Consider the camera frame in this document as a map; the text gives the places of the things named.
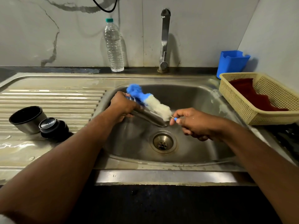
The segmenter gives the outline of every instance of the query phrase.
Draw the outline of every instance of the bottle cap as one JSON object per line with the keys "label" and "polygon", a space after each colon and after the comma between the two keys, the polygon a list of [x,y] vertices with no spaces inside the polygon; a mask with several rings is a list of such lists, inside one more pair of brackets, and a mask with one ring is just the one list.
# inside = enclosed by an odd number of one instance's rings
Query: bottle cap
{"label": "bottle cap", "polygon": [[107,23],[113,23],[113,19],[112,18],[106,18],[106,22]]}

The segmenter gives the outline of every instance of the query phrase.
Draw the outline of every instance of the hand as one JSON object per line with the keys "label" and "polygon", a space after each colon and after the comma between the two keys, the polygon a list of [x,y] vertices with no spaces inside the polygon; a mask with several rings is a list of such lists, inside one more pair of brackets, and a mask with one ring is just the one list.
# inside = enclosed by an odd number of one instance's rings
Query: hand
{"label": "hand", "polygon": [[110,107],[114,107],[116,110],[120,111],[121,116],[119,122],[121,122],[125,116],[132,117],[132,115],[129,113],[131,113],[133,109],[137,108],[138,106],[136,102],[128,100],[125,96],[130,95],[118,91],[111,99]]}
{"label": "hand", "polygon": [[[191,135],[200,141],[207,139],[219,139],[222,126],[229,121],[225,118],[213,116],[200,112],[194,108],[179,109],[174,114],[177,117],[176,123],[182,126],[185,135]],[[174,125],[175,120],[170,120],[170,125]]]}

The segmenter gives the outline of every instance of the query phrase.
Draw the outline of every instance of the red cloth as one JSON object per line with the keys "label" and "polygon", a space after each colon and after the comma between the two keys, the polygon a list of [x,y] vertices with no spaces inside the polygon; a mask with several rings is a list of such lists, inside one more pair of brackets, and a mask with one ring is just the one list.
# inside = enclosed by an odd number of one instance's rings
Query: red cloth
{"label": "red cloth", "polygon": [[267,95],[257,94],[252,82],[253,79],[236,79],[230,81],[230,84],[258,109],[263,111],[288,111],[287,108],[272,106]]}

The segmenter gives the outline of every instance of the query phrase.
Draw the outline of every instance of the white bristles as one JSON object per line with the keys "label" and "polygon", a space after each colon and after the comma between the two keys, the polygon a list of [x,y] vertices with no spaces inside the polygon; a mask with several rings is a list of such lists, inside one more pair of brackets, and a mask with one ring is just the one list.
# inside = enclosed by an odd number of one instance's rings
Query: white bristles
{"label": "white bristles", "polygon": [[161,102],[155,98],[154,95],[149,95],[149,97],[144,100],[144,103],[149,110],[157,113],[164,121],[169,121],[169,117],[172,114],[170,108],[164,104],[161,104]]}

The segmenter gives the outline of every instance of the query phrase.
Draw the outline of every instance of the forearm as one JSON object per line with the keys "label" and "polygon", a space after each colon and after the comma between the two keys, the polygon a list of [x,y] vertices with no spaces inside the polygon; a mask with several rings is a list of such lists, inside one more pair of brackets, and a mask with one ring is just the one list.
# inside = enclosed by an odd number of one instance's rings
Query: forearm
{"label": "forearm", "polygon": [[63,221],[120,115],[117,109],[108,108],[17,174],[0,189],[0,213],[20,223]]}
{"label": "forearm", "polygon": [[242,126],[230,122],[222,140],[273,205],[284,223],[299,223],[299,168]]}

